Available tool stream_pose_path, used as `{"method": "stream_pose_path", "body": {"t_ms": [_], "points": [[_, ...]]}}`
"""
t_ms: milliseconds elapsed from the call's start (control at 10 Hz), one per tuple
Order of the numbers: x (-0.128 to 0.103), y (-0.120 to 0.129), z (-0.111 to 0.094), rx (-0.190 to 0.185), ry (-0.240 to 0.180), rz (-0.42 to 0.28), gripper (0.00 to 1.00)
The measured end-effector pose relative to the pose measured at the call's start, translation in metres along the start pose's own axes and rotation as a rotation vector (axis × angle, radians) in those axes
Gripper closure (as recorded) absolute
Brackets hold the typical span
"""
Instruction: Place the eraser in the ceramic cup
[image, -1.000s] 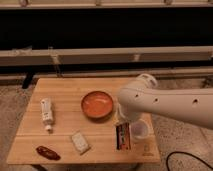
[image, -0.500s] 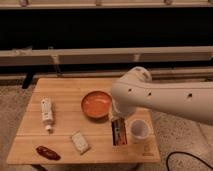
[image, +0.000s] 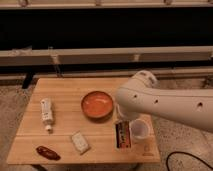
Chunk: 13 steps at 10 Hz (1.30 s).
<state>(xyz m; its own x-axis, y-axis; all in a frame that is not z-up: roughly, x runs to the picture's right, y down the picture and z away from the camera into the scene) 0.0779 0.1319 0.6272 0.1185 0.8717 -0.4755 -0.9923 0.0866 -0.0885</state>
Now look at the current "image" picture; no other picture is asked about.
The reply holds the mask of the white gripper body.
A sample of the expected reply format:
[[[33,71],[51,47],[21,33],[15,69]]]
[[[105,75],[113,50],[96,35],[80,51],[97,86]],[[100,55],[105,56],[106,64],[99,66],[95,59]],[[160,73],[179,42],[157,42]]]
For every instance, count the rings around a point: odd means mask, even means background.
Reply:
[[[120,105],[117,106],[117,117],[120,120],[133,121],[135,119],[138,119],[139,116],[140,116],[140,114],[137,112],[129,111]]]

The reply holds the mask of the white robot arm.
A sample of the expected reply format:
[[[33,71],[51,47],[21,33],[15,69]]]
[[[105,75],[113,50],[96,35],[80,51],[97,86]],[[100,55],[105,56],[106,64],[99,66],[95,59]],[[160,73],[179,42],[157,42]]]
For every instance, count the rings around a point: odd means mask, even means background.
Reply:
[[[125,117],[151,114],[213,133],[213,89],[159,89],[149,71],[139,71],[115,93]]]

